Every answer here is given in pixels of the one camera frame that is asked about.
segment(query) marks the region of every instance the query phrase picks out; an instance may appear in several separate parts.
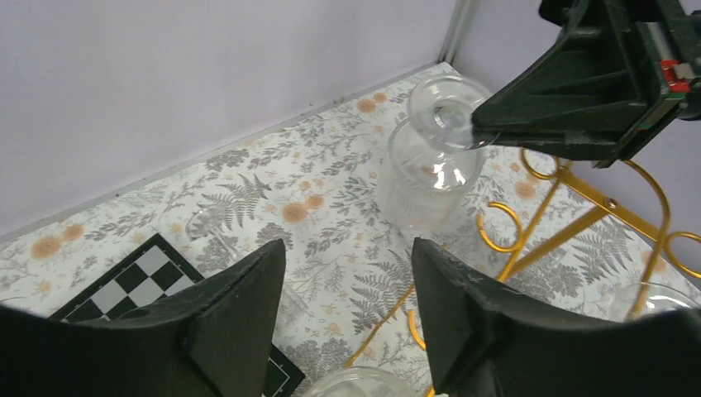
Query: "gold metal rack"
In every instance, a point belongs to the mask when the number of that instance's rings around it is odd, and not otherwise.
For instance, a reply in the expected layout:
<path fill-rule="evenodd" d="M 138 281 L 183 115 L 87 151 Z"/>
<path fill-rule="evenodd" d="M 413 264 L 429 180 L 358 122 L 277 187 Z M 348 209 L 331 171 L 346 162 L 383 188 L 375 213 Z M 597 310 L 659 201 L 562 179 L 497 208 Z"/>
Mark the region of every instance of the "gold metal rack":
<path fill-rule="evenodd" d="M 627 224 L 634 230 L 638 231 L 643 236 L 655 242 L 655 245 L 652 247 L 652 253 L 649 259 L 647 260 L 645 269 L 642 273 L 641 282 L 650 281 L 650 278 L 652 277 L 652 272 L 655 269 L 657 259 L 660 256 L 660 253 L 663 251 L 667 255 L 667 259 L 674 267 L 681 270 L 687 275 L 701 279 L 701 272 L 691 270 L 689 267 L 683 265 L 679 261 L 679 259 L 674 255 L 674 252 L 671 249 L 671 242 L 677 238 L 688 238 L 695 242 L 701 243 L 701 237 L 691 232 L 668 233 L 671 220 L 671 210 L 669 201 L 667 200 L 665 192 L 662 190 L 657 181 L 655 181 L 655 179 L 652 178 L 652 176 L 650 176 L 650 174 L 648 174 L 647 171 L 642 169 L 642 167 L 640 167 L 638 164 L 630 160 L 623 161 L 624 164 L 633 168 L 652 187 L 652 189 L 655 191 L 655 194 L 657 195 L 657 198 L 660 200 L 660 205 L 662 207 L 662 223 L 659 227 L 653 226 L 648 221 L 635 214 L 633 211 L 620 205 L 615 199 L 610 198 L 607 195 L 601 193 L 593 186 L 587 184 L 582 179 L 574 175 L 571 169 L 573 161 L 567 161 L 563 164 L 560 158 L 553 156 L 553 160 L 556 164 L 556 169 L 552 174 L 546 175 L 541 174 L 540 172 L 534 170 L 533 167 L 531 167 L 526 158 L 525 150 L 521 149 L 520 156 L 521 162 L 523 163 L 523 167 L 528 171 L 529 174 L 541 180 L 554 180 L 554 183 L 552 184 L 550 190 L 541 202 L 541 205 L 538 207 L 536 213 L 533 215 L 533 219 L 526 226 L 525 230 L 523 229 L 521 220 L 518 218 L 518 215 L 508 205 L 496 202 L 489 202 L 487 204 L 487 206 L 490 208 L 496 208 L 504 211 L 516 225 L 517 237 L 516 241 L 511 246 L 499 246 L 496 243 L 494 243 L 492 239 L 489 238 L 487 232 L 484 230 L 484 220 L 482 214 L 478 213 L 477 228 L 484 242 L 496 252 L 511 254 L 506 262 L 506 265 L 504 266 L 504 268 L 502 268 L 502 270 L 497 276 L 498 281 L 506 282 L 509 278 L 513 277 L 519 271 L 525 270 L 528 266 L 532 265 L 538 259 L 547 255 L 549 252 L 553 251 L 558 246 L 564 244 L 569 239 L 576 236 L 578 233 L 582 232 L 583 230 L 587 229 L 588 227 L 592 226 L 597 221 L 601 220 L 602 218 L 608 215 L 614 216 L 621 222 Z M 578 194 L 581 194 L 585 199 L 595 204 L 595 206 L 591 208 L 587 213 L 574 220 L 570 225 L 560 230 L 554 236 L 550 237 L 548 240 L 544 241 L 539 246 L 533 248 L 521 259 L 518 259 L 519 255 L 523 251 L 523 248 L 526 246 L 528 239 L 531 237 L 533 231 L 535 230 L 537 224 L 541 221 L 541 218 L 547 210 L 550 201 L 552 200 L 553 196 L 555 196 L 555 192 L 561 185 L 565 185 L 570 189 L 573 189 Z M 375 334 L 377 334 L 377 332 L 379 331 L 379 328 L 394 316 L 397 310 L 399 310 L 399 308 L 402 307 L 406 299 L 409 297 L 409 295 L 411 295 L 413 291 L 414 285 L 409 287 L 407 292 L 397 302 L 394 308 L 390 310 L 389 313 L 387 313 L 387 315 L 375 325 L 373 330 L 370 332 L 368 338 L 365 340 L 365 342 L 363 342 L 360 349 L 346 363 L 346 367 L 353 366 L 353 363 L 360 356 L 362 351 L 370 344 L 370 342 L 372 342 L 372 339 L 374 338 Z M 638 291 L 636 302 L 631 307 L 628 313 L 628 317 L 632 317 L 640 311 L 644 303 L 646 294 L 646 287 L 643 286 Z M 417 344 L 423 350 L 426 350 L 426 343 L 421 339 L 416 327 L 414 310 L 409 310 L 408 316 L 409 331 L 411 332 Z M 435 392 L 431 387 L 429 390 L 427 390 L 425 396 L 432 397 L 433 395 L 435 395 Z"/>

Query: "glass rim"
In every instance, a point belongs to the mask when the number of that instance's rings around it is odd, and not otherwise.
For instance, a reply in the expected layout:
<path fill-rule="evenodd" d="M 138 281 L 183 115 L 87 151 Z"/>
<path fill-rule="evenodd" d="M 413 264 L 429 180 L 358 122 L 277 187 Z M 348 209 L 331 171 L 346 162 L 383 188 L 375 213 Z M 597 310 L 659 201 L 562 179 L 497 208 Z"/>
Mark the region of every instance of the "glass rim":
<path fill-rule="evenodd" d="M 199 220 L 199 217 L 201 217 L 202 215 L 205 215 L 205 214 L 211 214 L 214 216 L 217 214 L 217 211 L 226 211 L 226 206 L 224 204 L 221 204 L 221 203 L 215 203 L 212 205 L 207 205 L 207 206 L 201 207 L 200 209 L 195 211 L 193 213 L 193 215 L 190 217 L 190 219 L 188 219 L 188 221 L 185 223 L 185 234 L 188 235 L 188 237 L 191 240 L 197 240 L 199 238 L 207 236 L 210 233 L 209 227 L 205 227 L 205 230 L 207 232 L 204 233 L 203 235 L 192 236 L 192 235 L 190 235 L 190 232 L 191 232 L 191 229 L 194 227 L 194 225 L 197 223 L 196 221 Z M 205 225 L 205 226 L 218 227 L 219 225 L 215 223 L 213 225 Z"/>
<path fill-rule="evenodd" d="M 624 290 L 631 289 L 632 287 L 637 287 L 637 289 L 640 289 L 640 288 L 643 287 L 643 286 L 652 287 L 652 288 L 657 288 L 657 289 L 663 289 L 663 290 L 666 290 L 666 291 L 670 291 L 670 292 L 672 292 L 672 293 L 674 293 L 674 294 L 677 294 L 678 296 L 675 297 L 675 298 L 682 298 L 683 302 L 680 302 L 680 303 L 681 303 L 681 304 L 688 305 L 688 307 L 683 307 L 683 305 L 680 305 L 680 306 L 681 306 L 680 309 L 701 309 L 701 304 L 697 303 L 695 300 L 691 299 L 690 296 L 688 296 L 687 294 L 685 294 L 685 293 L 679 291 L 678 289 L 672 288 L 672 287 L 670 287 L 670 286 L 668 286 L 668 285 L 664 285 L 664 284 L 660 284 L 660 283 L 653 283 L 653 282 L 650 282 L 650 281 L 637 281 L 637 282 L 635 282 L 635 283 L 631 283 L 631 284 L 629 284 L 629 285 L 626 285 L 625 287 L 621 287 L 621 288 L 617 289 L 616 292 L 614 292 L 614 293 L 611 295 L 611 299 L 608 300 L 608 306 L 609 306 L 609 308 L 611 307 L 611 305 L 613 304 L 613 302 L 616 300 L 616 298 L 617 298 Z"/>
<path fill-rule="evenodd" d="M 309 390 L 305 391 L 303 397 L 315 397 L 323 393 L 328 387 L 336 385 L 342 381 L 353 381 L 358 379 L 372 379 L 385 383 L 393 388 L 401 396 L 413 397 L 418 394 L 408 385 L 404 384 L 393 372 L 382 370 L 371 366 L 351 366 L 334 371 L 323 376 L 312 384 Z"/>
<path fill-rule="evenodd" d="M 483 84 L 478 82 L 477 80 L 471 79 L 469 77 L 465 77 L 461 74 L 436 74 L 430 77 L 427 77 L 421 81 L 418 82 L 417 85 L 412 88 L 411 93 L 409 93 L 409 97 L 407 99 L 407 110 L 408 110 L 408 119 L 412 119 L 412 113 L 413 111 L 413 104 L 416 102 L 417 97 L 420 93 L 425 91 L 427 88 L 431 87 L 432 85 L 439 84 L 439 83 L 445 83 L 445 82 L 452 82 L 456 84 L 462 84 L 465 87 L 469 87 L 470 89 L 473 89 L 477 93 L 479 93 L 482 98 L 484 99 L 483 102 L 486 102 L 489 98 L 491 98 L 494 93 L 490 91 L 487 87 L 485 87 Z M 498 138 L 498 135 L 494 136 L 494 139 L 492 141 L 482 141 L 482 142 L 473 142 L 472 146 L 456 146 L 455 149 L 457 150 L 475 150 L 475 149 L 480 149 L 485 146 L 491 145 L 496 139 Z"/>

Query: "black and white checkered board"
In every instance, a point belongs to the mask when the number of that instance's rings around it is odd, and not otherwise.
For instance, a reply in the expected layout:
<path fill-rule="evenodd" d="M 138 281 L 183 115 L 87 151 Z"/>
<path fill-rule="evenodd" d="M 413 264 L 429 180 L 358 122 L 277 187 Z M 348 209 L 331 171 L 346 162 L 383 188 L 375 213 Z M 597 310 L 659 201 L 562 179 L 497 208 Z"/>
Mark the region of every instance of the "black and white checkered board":
<path fill-rule="evenodd" d="M 68 323 L 113 320 L 201 280 L 204 277 L 156 234 L 50 318 Z M 299 368 L 272 346 L 263 397 L 289 397 L 303 379 Z"/>

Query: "metal pole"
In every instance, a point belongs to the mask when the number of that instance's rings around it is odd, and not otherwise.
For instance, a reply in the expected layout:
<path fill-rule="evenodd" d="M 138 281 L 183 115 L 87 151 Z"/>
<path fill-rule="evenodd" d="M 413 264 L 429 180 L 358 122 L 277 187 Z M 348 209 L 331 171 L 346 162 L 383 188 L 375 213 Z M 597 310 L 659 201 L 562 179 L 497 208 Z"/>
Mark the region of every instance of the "metal pole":
<path fill-rule="evenodd" d="M 447 62 L 453 65 L 477 2 L 478 0 L 458 0 L 455 4 L 455 10 L 453 11 L 451 24 L 448 27 L 446 39 L 443 41 L 441 53 L 438 55 L 439 63 Z"/>

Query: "floral tablecloth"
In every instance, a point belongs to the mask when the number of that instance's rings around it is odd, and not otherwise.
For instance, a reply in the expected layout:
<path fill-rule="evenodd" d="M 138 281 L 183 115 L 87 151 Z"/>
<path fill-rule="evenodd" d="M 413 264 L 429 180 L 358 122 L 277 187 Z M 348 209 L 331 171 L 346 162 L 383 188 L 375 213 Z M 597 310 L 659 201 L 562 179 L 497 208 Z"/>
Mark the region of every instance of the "floral tablecloth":
<path fill-rule="evenodd" d="M 49 315 L 95 281 L 150 235 L 161 233 L 205 276 L 227 265 L 214 239 L 190 241 L 184 225 L 198 205 L 224 203 L 235 217 L 226 239 L 244 254 L 275 238 L 288 250 L 286 284 L 307 304 L 282 310 L 274 343 L 309 381 L 343 367 L 370 329 L 412 283 L 410 239 L 387 223 L 374 189 L 389 133 L 406 117 L 408 93 L 421 79 L 455 73 L 436 65 L 344 103 L 293 127 L 238 146 L 97 207 L 0 244 L 0 302 Z M 490 200 L 530 220 L 550 182 L 529 176 L 517 150 L 492 147 L 483 174 L 451 224 L 430 235 L 468 265 L 495 276 L 507 259 L 479 238 L 484 211 L 490 236 L 510 244 L 515 227 Z M 541 172 L 549 157 L 531 153 Z M 562 188 L 529 246 L 548 238 L 592 204 Z M 509 283 L 556 306 L 603 316 L 607 295 L 638 280 L 650 247 L 632 230 L 604 219 L 554 250 Z M 694 299 L 701 295 L 660 260 L 654 281 Z M 408 330 L 411 296 L 356 364 L 394 372 L 416 390 L 430 384 L 425 352 Z"/>

